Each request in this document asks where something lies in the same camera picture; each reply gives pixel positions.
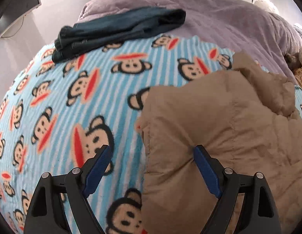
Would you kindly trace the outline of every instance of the lavender bedding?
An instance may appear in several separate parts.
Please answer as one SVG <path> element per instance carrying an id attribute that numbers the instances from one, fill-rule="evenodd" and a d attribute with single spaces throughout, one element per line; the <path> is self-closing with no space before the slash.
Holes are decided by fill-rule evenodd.
<path id="1" fill-rule="evenodd" d="M 302 39 L 281 16 L 242 0 L 92 0 L 84 6 L 78 22 L 141 6 L 184 9 L 185 24 L 171 34 L 186 38 L 197 35 L 202 41 L 235 52 L 244 50 L 270 72 L 295 81 L 283 55 L 298 52 Z"/>

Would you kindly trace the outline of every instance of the brown jacket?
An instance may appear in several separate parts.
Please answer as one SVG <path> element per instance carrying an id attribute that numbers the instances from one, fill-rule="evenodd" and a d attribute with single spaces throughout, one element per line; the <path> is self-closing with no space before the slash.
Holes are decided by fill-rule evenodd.
<path id="1" fill-rule="evenodd" d="M 262 172 L 282 225 L 302 218 L 302 120 L 294 85 L 236 53 L 233 70 L 217 71 L 176 88 L 151 88 L 141 118 L 146 148 L 143 225 L 149 234 L 199 234 L 217 199 L 193 160 L 202 144 L 224 167 Z M 233 233 L 240 196 L 227 233 Z"/>

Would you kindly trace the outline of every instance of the white plush toy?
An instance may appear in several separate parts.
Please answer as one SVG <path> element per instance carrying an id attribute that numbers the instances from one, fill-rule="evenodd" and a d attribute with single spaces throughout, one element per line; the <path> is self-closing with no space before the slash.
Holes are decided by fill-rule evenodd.
<path id="1" fill-rule="evenodd" d="M 273 13 L 279 15 L 278 8 L 272 2 L 270 2 L 269 0 L 257 0 L 257 1 L 254 2 L 254 4 L 257 7 L 263 9 L 264 11 L 273 12 Z"/>

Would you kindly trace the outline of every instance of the floor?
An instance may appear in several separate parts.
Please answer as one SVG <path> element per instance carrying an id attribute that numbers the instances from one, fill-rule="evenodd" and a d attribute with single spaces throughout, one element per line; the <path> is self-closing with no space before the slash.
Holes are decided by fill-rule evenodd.
<path id="1" fill-rule="evenodd" d="M 0 102 L 16 75 L 32 57 L 51 43 L 64 25 L 73 25 L 90 0 L 41 0 L 42 5 L 24 17 L 21 29 L 0 39 Z"/>

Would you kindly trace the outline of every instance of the cable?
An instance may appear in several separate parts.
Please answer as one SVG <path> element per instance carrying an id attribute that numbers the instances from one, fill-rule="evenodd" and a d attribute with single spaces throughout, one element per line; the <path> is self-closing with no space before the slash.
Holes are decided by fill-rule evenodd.
<path id="1" fill-rule="evenodd" d="M 7 39 L 7 38 L 11 38 L 11 37 L 15 36 L 15 35 L 17 34 L 17 32 L 19 32 L 19 30 L 20 30 L 21 27 L 23 26 L 23 22 L 24 22 L 24 17 L 22 18 L 22 24 L 21 24 L 20 28 L 18 29 L 18 31 L 16 31 L 16 33 L 15 33 L 14 35 L 11 35 L 11 36 L 9 36 L 9 37 L 1 37 L 1 38 L 2 38 L 2 39 Z"/>

